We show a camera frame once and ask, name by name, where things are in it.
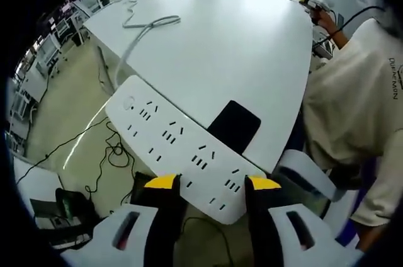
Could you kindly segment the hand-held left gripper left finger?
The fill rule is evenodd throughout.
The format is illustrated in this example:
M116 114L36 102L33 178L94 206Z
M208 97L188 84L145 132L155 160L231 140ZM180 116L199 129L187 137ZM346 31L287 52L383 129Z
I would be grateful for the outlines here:
M180 181L178 174L151 179L132 203L94 227L85 246L64 251L62 259L68 266L172 266L186 212Z

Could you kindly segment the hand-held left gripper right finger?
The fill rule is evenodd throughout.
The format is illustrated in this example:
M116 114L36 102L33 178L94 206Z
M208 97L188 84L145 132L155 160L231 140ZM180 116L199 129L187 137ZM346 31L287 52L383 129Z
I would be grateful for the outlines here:
M276 181L246 176L244 189L255 266L356 266L363 256Z

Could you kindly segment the person's right hand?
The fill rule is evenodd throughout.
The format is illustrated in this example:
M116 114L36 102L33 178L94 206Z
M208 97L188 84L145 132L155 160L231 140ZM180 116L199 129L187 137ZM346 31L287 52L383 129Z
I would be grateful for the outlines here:
M319 10L315 14L315 18L317 20L317 24L325 29L329 35L332 35L337 31L337 25L331 18L331 15L324 10Z

